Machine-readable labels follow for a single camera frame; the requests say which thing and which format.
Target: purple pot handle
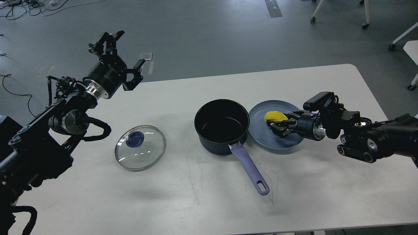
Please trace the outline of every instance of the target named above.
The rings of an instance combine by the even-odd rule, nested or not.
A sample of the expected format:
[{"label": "purple pot handle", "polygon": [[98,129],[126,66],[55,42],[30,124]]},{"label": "purple pot handle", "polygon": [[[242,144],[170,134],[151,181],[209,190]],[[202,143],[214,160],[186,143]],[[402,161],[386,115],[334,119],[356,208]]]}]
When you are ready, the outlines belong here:
[{"label": "purple pot handle", "polygon": [[[270,188],[268,187],[267,183],[261,176],[254,162],[251,160],[244,146],[242,144],[237,143],[237,144],[230,145],[229,147],[231,148],[231,152],[241,162],[249,178],[251,179],[252,184],[257,189],[257,192],[260,195],[267,195],[270,192]],[[263,188],[260,188],[258,184],[262,184],[265,190]]]}]

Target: plate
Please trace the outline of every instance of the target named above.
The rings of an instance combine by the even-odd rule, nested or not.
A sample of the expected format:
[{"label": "plate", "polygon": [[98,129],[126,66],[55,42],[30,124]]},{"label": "plate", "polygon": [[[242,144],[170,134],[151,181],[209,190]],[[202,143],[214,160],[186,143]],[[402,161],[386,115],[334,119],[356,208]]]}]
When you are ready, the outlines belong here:
[{"label": "plate", "polygon": [[282,139],[273,134],[271,128],[264,122],[265,114],[270,111],[288,113],[294,110],[299,110],[299,108],[282,100],[267,100],[257,104],[249,113],[250,127],[248,131],[250,135],[260,145],[273,150],[285,150],[298,145],[303,140],[301,136],[291,133]]}]

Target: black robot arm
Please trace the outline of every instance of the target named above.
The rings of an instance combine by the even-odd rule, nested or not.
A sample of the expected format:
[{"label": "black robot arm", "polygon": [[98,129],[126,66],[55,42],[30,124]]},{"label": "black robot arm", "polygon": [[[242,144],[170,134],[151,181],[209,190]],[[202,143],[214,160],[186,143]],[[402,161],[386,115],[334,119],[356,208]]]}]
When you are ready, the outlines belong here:
[{"label": "black robot arm", "polygon": [[287,113],[288,120],[267,120],[274,134],[286,138],[297,133],[320,141],[336,139],[341,130],[341,155],[373,163],[393,154],[411,157],[418,168],[418,119],[409,114],[394,120],[372,122],[358,111],[348,111],[333,92],[320,92],[303,104],[304,110]]},{"label": "black robot arm", "polygon": [[[71,153],[80,141],[101,140],[110,134],[108,124],[89,117],[86,111],[95,108],[99,98],[111,98],[121,85],[124,90],[133,90],[143,79],[140,70],[145,60],[140,59],[133,69],[127,69],[117,55],[116,41],[123,33],[104,33],[96,44],[89,44],[89,52],[96,54],[99,62],[83,78],[83,82],[69,77],[57,79],[48,76],[65,91],[17,134],[14,132],[14,136],[9,136],[13,136],[8,143],[11,148],[1,149],[0,235],[7,234],[15,222],[13,213],[23,211],[31,213],[31,220],[23,231],[23,234],[29,234],[35,224],[36,210],[33,207],[14,206],[19,196],[32,187],[39,187],[46,179],[56,179],[71,167]],[[129,73],[134,78],[127,81]],[[102,128],[103,133],[86,137],[90,124]],[[50,129],[70,137],[60,145],[49,135]]]}]

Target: yellow object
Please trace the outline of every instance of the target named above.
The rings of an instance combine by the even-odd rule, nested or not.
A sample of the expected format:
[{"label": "yellow object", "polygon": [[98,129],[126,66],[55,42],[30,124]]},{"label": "yellow object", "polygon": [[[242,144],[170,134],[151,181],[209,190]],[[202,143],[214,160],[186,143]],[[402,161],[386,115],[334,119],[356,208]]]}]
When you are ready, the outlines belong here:
[{"label": "yellow object", "polygon": [[264,122],[267,123],[267,120],[273,121],[273,122],[281,122],[283,120],[288,120],[288,118],[279,111],[270,111],[265,114],[264,116]]}]

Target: saucepan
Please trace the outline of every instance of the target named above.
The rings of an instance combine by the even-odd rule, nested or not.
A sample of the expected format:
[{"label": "saucepan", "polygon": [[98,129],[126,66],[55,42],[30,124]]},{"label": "saucepan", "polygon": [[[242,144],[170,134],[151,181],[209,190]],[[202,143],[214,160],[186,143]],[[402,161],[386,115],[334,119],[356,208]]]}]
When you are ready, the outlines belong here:
[{"label": "saucepan", "polygon": [[233,153],[241,162],[257,192],[267,195],[270,188],[243,146],[249,125],[247,110],[239,103],[226,99],[206,103],[194,118],[194,127],[203,147],[219,156]]}]

